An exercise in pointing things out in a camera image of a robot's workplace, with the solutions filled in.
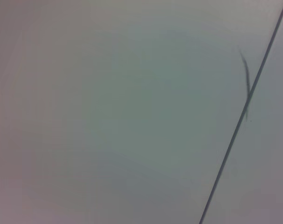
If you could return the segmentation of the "dark wall panel seam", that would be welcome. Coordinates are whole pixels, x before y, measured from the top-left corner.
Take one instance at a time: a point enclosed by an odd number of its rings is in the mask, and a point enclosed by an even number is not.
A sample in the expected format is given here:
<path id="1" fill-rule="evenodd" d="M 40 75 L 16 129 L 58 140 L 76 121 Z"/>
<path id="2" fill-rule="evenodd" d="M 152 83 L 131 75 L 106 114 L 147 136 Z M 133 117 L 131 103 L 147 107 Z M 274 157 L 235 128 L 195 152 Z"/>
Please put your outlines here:
<path id="1" fill-rule="evenodd" d="M 203 224 L 203 222 L 204 222 L 204 220 L 205 220 L 205 217 L 206 217 L 207 212 L 208 212 L 208 210 L 209 210 L 211 201 L 212 201 L 212 199 L 213 199 L 213 196 L 214 196 L 215 191 L 216 191 L 216 189 L 217 189 L 218 183 L 219 183 L 220 178 L 221 178 L 221 176 L 222 176 L 222 173 L 223 173 L 223 171 L 224 171 L 224 168 L 225 168 L 227 159 L 229 158 L 229 155 L 230 155 L 231 150 L 232 150 L 232 148 L 233 148 L 233 144 L 234 144 L 235 139 L 236 139 L 236 137 L 237 137 L 237 134 L 238 134 L 238 132 L 239 132 L 240 126 L 241 126 L 241 124 L 242 124 L 244 118 L 247 118 L 247 117 L 248 117 L 248 107 L 249 107 L 249 105 L 250 105 L 251 99 L 252 99 L 253 94 L 254 94 L 254 92 L 255 92 L 256 86 L 257 86 L 258 81 L 259 81 L 259 79 L 260 79 L 260 76 L 261 76 L 261 74 L 262 74 L 263 68 L 264 68 L 264 66 L 265 66 L 265 63 L 266 63 L 267 58 L 268 58 L 268 56 L 269 56 L 269 53 L 270 53 L 270 51 L 271 51 L 271 47 L 272 47 L 272 45 L 273 45 L 273 43 L 274 43 L 274 41 L 275 41 L 276 34 L 277 34 L 277 32 L 278 32 L 278 30 L 279 30 L 279 28 L 280 28 L 280 25 L 281 25 L 282 20 L 283 20 L 283 7 L 282 7 L 282 9 L 281 9 L 281 11 L 280 11 L 280 14 L 279 14 L 279 17 L 278 17 L 278 19 L 277 19 L 275 28 L 274 28 L 274 30 L 273 30 L 273 32 L 272 32 L 270 41 L 269 41 L 269 43 L 268 43 L 268 45 L 267 45 L 267 48 L 266 48 L 266 50 L 265 50 L 263 59 L 262 59 L 261 64 L 260 64 L 260 66 L 259 66 L 258 72 L 257 72 L 257 74 L 256 74 L 256 76 L 255 76 L 255 79 L 254 79 L 254 81 L 253 81 L 253 84 L 250 84 L 250 73 L 249 73 L 248 63 L 247 63 L 247 61 L 246 61 L 244 55 L 243 55 L 242 53 L 240 53 L 241 59 L 242 59 L 243 65 L 244 65 L 245 75 L 246 75 L 247 99 L 246 99 L 246 102 L 245 102 L 244 107 L 243 107 L 243 109 L 242 109 L 242 112 L 241 112 L 241 114 L 240 114 L 240 118 L 239 118 L 239 120 L 238 120 L 238 123 L 236 124 L 235 130 L 234 130 L 233 135 L 232 135 L 232 137 L 231 137 L 231 140 L 230 140 L 230 142 L 229 142 L 229 144 L 228 144 L 226 153 L 225 153 L 225 155 L 224 155 L 224 157 L 223 157 L 221 166 L 220 166 L 219 171 L 218 171 L 218 173 L 217 173 L 217 176 L 216 176 L 216 179 L 215 179 L 215 181 L 214 181 L 214 184 L 213 184 L 213 186 L 212 186 L 212 188 L 211 188 L 209 197 L 208 197 L 208 199 L 207 199 L 207 202 L 206 202 L 205 207 L 204 207 L 203 212 L 202 212 L 202 216 L 201 216 L 201 218 L 200 218 L 198 224 Z"/>

